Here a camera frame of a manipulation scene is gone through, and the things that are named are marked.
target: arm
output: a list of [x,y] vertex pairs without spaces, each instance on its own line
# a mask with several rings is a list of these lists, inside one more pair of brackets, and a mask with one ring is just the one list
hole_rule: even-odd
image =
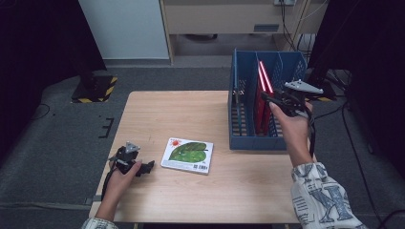
[[309,124],[301,116],[289,117],[275,104],[270,109],[279,120],[293,166],[291,187],[294,212],[304,229],[367,229],[352,213],[346,190],[328,176],[325,166],[309,154]]
[[[312,106],[309,103],[307,103],[307,106],[311,111]],[[302,116],[287,116],[274,103],[270,103],[270,109],[281,124],[292,166],[313,163],[308,149],[308,120]]]
[[113,224],[113,220],[119,200],[131,185],[141,164],[141,160],[137,161],[125,175],[122,174],[120,170],[113,172],[108,181],[104,199],[97,210],[95,218],[87,219],[82,228],[116,228]]

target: red book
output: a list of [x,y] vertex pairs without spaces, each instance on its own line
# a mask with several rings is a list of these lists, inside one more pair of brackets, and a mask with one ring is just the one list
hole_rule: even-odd
[[[270,78],[268,77],[265,64],[263,61],[259,61],[259,75],[265,81],[265,92],[270,95],[271,97],[274,96],[273,88],[270,83]],[[270,124],[270,117],[271,117],[271,109],[268,106],[264,107],[263,115],[262,115],[262,132],[263,135],[268,134],[269,124]]]
[[263,74],[260,71],[260,65],[258,65],[258,77],[257,77],[257,89],[256,89],[256,100],[255,100],[255,113],[254,113],[254,123],[255,123],[255,133],[260,135],[263,132],[263,114],[265,111],[266,103],[261,98],[261,92],[266,91],[266,83],[263,78]]

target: book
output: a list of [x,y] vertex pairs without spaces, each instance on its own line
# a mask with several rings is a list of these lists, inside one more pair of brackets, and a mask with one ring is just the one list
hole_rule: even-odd
[[255,133],[256,135],[267,135],[271,110],[268,106],[266,106],[265,101],[261,98],[261,92],[266,92],[270,96],[273,96],[274,93],[263,61],[259,61],[258,63],[257,81],[254,113]]
[[[263,61],[259,61],[259,72],[262,73],[262,77],[264,81],[266,82],[266,93],[270,95],[271,97],[274,97],[274,91],[273,87],[271,86],[270,83],[270,78],[267,75],[266,67]],[[264,113],[263,113],[263,121],[262,121],[262,131],[263,135],[268,134],[268,129],[269,129],[269,124],[270,124],[270,117],[271,117],[271,109],[268,106],[265,106],[264,108]]]
[[255,100],[255,112],[254,112],[254,123],[255,123],[255,133],[259,135],[263,132],[263,114],[265,112],[265,101],[261,98],[261,92],[266,91],[266,84],[263,78],[262,71],[260,70],[260,65],[258,65],[258,75],[257,75],[257,89],[256,89],[256,100]]
[[161,166],[207,175],[211,164],[212,142],[170,137]]

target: printed shirt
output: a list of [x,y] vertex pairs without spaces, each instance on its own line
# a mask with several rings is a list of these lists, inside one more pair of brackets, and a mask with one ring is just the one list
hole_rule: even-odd
[[367,229],[352,213],[346,190],[328,177],[322,163],[299,165],[291,175],[292,204],[304,229]]
[[98,218],[88,218],[81,229],[118,229],[111,221]]

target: blue plastic crate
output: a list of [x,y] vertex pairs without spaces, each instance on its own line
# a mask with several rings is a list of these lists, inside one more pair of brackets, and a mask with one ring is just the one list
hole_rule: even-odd
[[229,148],[231,150],[286,149],[280,128],[273,116],[268,135],[255,135],[253,108],[257,88],[258,61],[265,63],[273,88],[304,79],[307,63],[300,52],[235,51],[228,95]]

